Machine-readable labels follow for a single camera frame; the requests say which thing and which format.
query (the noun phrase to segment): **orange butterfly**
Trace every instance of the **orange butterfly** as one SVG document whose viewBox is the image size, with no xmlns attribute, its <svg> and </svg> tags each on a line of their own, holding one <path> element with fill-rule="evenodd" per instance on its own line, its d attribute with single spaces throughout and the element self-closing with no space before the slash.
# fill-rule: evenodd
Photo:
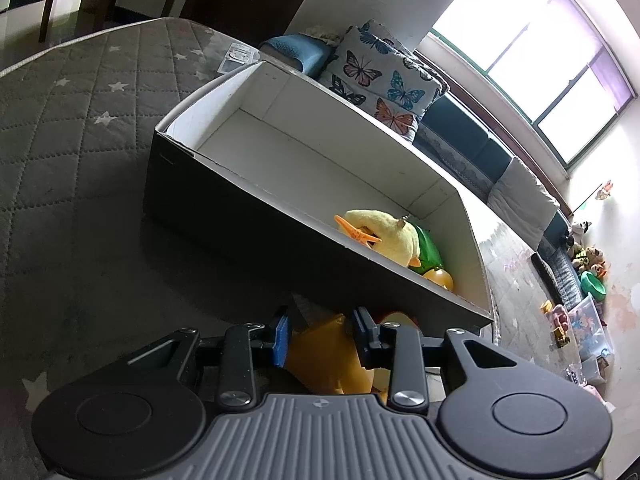
<svg viewBox="0 0 640 480">
<path fill-rule="evenodd" d="M 414 131 L 417 129 L 415 115 L 393 115 L 389 107 L 381 98 L 378 98 L 378 102 L 376 102 L 376 110 L 377 112 L 373 116 L 385 126 L 388 126 L 395 131 L 396 134 L 407 137 L 409 136 L 410 129 Z"/>
</svg>

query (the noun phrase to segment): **window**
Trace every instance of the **window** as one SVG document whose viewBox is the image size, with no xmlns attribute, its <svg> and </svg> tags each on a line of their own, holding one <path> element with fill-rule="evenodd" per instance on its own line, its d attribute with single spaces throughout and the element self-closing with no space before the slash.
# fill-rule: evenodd
<svg viewBox="0 0 640 480">
<path fill-rule="evenodd" d="M 454 0 L 432 32 L 518 109 L 566 168 L 634 97 L 570 0 Z"/>
</svg>

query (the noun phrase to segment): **cardboard box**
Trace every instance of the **cardboard box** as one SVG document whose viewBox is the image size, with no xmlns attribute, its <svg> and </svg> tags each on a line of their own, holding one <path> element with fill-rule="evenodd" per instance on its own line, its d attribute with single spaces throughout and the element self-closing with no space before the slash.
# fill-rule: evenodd
<svg viewBox="0 0 640 480">
<path fill-rule="evenodd" d="M 339 232 L 334 215 L 349 209 L 409 214 L 430 230 L 456 294 Z M 337 311 L 401 310 L 436 336 L 492 321 L 452 179 L 379 121 L 276 61 L 211 81 L 156 126 L 145 211 L 239 269 Z"/>
</svg>

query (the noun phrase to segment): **gray quilted fabric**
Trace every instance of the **gray quilted fabric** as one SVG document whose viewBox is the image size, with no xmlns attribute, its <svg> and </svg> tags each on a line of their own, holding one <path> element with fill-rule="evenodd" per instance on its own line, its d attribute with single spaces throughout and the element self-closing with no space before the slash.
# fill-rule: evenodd
<svg viewBox="0 0 640 480">
<path fill-rule="evenodd" d="M 231 41 L 167 18 L 0 78 L 0 478 L 44 473 L 30 410 L 47 390 L 181 326 L 221 335 L 287 301 L 142 218 L 154 126 Z"/>
</svg>

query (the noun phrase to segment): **pink butterfly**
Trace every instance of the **pink butterfly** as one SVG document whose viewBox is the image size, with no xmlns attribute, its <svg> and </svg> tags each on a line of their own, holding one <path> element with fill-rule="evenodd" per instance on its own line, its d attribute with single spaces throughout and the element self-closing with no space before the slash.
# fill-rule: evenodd
<svg viewBox="0 0 640 480">
<path fill-rule="evenodd" d="M 413 114 L 396 114 L 393 115 L 386 103 L 378 98 L 376 102 L 376 113 L 373 115 L 377 120 L 385 126 L 391 128 L 395 133 L 403 137 L 409 135 L 410 129 L 415 130 L 415 116 Z"/>
<path fill-rule="evenodd" d="M 369 86 L 374 79 L 382 75 L 380 70 L 366 68 L 369 63 L 371 62 L 367 61 L 363 66 L 360 66 L 354 53 L 351 50 L 347 50 L 347 64 L 343 70 L 347 77 L 356 78 L 360 86 Z"/>
</svg>

